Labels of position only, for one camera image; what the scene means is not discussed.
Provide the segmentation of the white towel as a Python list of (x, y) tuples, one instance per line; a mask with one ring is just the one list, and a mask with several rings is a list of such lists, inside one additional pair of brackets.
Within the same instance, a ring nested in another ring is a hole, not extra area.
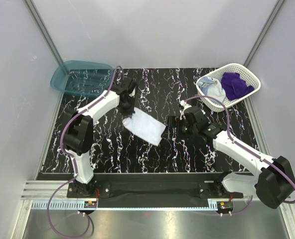
[(136, 107), (131, 117), (123, 119), (123, 126), (135, 136), (154, 146), (159, 146), (161, 135), (166, 128), (165, 124)]

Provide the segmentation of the light blue towel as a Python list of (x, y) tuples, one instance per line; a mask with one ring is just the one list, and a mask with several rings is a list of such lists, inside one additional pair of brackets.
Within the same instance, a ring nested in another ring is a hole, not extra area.
[(196, 84), (204, 95), (216, 99), (210, 99), (212, 102), (224, 102), (226, 98), (226, 93), (225, 90), (222, 88), (221, 82), (219, 80), (204, 76), (201, 77)]

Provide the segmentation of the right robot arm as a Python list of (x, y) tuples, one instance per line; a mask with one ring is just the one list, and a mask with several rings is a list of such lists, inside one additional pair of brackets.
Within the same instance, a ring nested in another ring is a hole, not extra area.
[(164, 133), (168, 138), (206, 144), (249, 170), (251, 175), (224, 173), (214, 185), (219, 197), (235, 192), (256, 194), (263, 204), (276, 209), (295, 192), (295, 176), (285, 157), (274, 158), (248, 146), (228, 133), (225, 126), (210, 123), (198, 107), (188, 106), (179, 116), (169, 116)]

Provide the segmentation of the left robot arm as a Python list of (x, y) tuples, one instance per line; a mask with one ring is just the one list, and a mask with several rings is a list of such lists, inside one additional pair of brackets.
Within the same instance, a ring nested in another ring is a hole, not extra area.
[(131, 117), (135, 113), (137, 88), (135, 80), (126, 79), (122, 84), (112, 85), (104, 90), (86, 106), (66, 113), (68, 122), (61, 135), (60, 147), (72, 161), (74, 176), (70, 191), (84, 197), (91, 197), (99, 191), (90, 164), (94, 123), (114, 108), (117, 108), (122, 116)]

